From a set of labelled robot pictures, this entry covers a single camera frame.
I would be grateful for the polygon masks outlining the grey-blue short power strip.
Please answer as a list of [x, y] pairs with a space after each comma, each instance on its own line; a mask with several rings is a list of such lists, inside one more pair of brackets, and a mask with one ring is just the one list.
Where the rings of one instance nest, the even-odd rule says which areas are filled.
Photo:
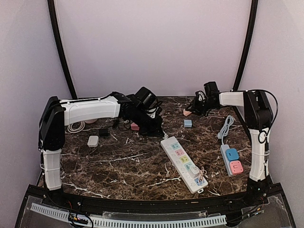
[[233, 176], [236, 176], [236, 175], [232, 175], [232, 173], [231, 173], [231, 169], [230, 169], [230, 165], [229, 165], [230, 161], [228, 161], [228, 159], [226, 157], [226, 153], [225, 153], [227, 149], [230, 149], [230, 147], [227, 144], [224, 144], [224, 145], [220, 146], [220, 152], [221, 152], [221, 155], [223, 157], [223, 161], [224, 161], [228, 176], [233, 177]]

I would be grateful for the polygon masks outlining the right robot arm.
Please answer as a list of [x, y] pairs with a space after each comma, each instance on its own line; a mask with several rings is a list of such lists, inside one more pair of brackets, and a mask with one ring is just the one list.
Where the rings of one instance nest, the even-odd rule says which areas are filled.
[[213, 91], [204, 93], [197, 91], [195, 98], [186, 107], [187, 112], [208, 116], [213, 109], [220, 109], [226, 106], [243, 107], [245, 126], [251, 137], [251, 170], [249, 178], [253, 181], [262, 181], [269, 175], [269, 135], [278, 113], [273, 113], [268, 95], [275, 96], [266, 90], [245, 90], [219, 92]]

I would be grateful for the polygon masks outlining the black power adapter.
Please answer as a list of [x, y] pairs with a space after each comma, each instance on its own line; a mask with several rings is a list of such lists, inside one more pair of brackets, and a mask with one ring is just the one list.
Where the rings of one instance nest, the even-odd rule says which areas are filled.
[[109, 129], [108, 128], [101, 128], [98, 130], [98, 135], [100, 137], [108, 137], [110, 135]]

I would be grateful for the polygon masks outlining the blue charger block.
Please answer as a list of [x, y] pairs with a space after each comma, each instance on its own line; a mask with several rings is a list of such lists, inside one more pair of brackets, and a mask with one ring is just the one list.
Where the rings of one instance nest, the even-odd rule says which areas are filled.
[[192, 120], [184, 120], [184, 127], [191, 128]]

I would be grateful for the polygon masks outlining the pink square adapter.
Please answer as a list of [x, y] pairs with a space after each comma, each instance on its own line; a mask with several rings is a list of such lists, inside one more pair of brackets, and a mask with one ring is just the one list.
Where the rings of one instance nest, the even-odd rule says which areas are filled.
[[229, 163], [232, 175], [241, 174], [244, 169], [239, 160], [234, 160]]

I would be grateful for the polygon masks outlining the black front frame rail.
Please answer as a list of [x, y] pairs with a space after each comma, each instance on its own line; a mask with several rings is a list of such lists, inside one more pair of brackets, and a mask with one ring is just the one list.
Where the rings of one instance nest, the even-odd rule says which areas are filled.
[[87, 197], [65, 193], [62, 190], [46, 191], [44, 188], [29, 185], [26, 196], [37, 197], [45, 204], [60, 205], [67, 207], [67, 202], [72, 204], [71, 209], [90, 214], [102, 214], [108, 212], [121, 213], [183, 213], [195, 211], [207, 212], [233, 212], [239, 211], [247, 206], [266, 204], [266, 197], [257, 198], [244, 202], [249, 197], [245, 197], [245, 192], [235, 194], [198, 199], [185, 200], [161, 200], [161, 201], [140, 201], [140, 200], [117, 200]]

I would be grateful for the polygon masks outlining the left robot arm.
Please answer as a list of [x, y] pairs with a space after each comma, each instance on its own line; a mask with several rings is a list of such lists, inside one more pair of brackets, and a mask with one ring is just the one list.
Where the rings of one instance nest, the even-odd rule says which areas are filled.
[[101, 118], [122, 118], [139, 126], [139, 134], [149, 137], [165, 137], [160, 113], [162, 102], [146, 87], [136, 94], [124, 95], [112, 92], [104, 97], [77, 100], [49, 98], [39, 121], [38, 150], [41, 152], [41, 168], [48, 199], [57, 207], [67, 203], [67, 196], [59, 189], [60, 157], [65, 144], [65, 128], [71, 124]]

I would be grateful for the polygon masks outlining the pink triangular power strip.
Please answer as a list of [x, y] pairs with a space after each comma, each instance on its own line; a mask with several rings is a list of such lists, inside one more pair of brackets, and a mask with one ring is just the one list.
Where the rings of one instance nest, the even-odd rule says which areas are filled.
[[131, 127], [131, 129], [133, 130], [133, 131], [138, 131], [140, 128], [139, 128], [139, 126], [136, 124], [136, 123], [132, 123], [131, 125], [130, 125], [130, 127]]

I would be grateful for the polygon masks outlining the white square plug adapter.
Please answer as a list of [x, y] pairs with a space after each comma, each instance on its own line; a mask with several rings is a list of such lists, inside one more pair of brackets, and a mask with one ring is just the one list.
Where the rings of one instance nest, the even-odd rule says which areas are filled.
[[97, 147], [98, 146], [98, 143], [99, 143], [99, 137], [96, 136], [96, 135], [91, 135], [89, 136], [88, 138], [88, 141], [87, 141], [87, 146], [88, 147]]

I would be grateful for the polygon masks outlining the white charger with cable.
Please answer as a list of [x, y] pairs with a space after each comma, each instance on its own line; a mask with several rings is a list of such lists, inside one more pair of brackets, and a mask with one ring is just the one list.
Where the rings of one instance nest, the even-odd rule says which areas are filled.
[[203, 166], [199, 168], [196, 165], [192, 165], [190, 166], [189, 172], [190, 172], [190, 176], [193, 179], [197, 179], [198, 185], [201, 185], [206, 181], [205, 175], [207, 174], [207, 171], [204, 169]]

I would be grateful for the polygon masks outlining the long white power strip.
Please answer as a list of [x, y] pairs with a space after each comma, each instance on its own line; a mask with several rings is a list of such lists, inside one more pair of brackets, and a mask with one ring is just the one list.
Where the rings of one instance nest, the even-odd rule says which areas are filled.
[[201, 185], [198, 185], [197, 179], [193, 179], [190, 176], [190, 166], [195, 164], [178, 140], [174, 136], [163, 139], [161, 141], [161, 147], [167, 154], [191, 194], [202, 193], [204, 188], [208, 186], [208, 182], [205, 181]]

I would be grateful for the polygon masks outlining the round pink power socket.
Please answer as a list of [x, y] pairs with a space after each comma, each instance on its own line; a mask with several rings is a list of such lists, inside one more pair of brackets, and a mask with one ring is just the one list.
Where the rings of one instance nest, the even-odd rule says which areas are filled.
[[97, 119], [91, 119], [91, 120], [86, 120], [85, 123], [86, 124], [93, 124], [97, 121]]

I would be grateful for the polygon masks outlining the blue square adapter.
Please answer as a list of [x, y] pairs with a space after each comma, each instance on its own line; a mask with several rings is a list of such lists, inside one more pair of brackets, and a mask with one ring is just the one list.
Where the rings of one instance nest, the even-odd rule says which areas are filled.
[[228, 161], [236, 161], [239, 159], [239, 155], [238, 152], [235, 148], [230, 148], [226, 150], [226, 157], [228, 159]]

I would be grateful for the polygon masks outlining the pink charger block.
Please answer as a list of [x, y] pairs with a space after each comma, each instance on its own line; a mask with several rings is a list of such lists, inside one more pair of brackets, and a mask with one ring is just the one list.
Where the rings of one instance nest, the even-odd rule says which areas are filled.
[[187, 111], [186, 109], [183, 110], [183, 115], [184, 116], [189, 116], [190, 114], [192, 114], [191, 111]]

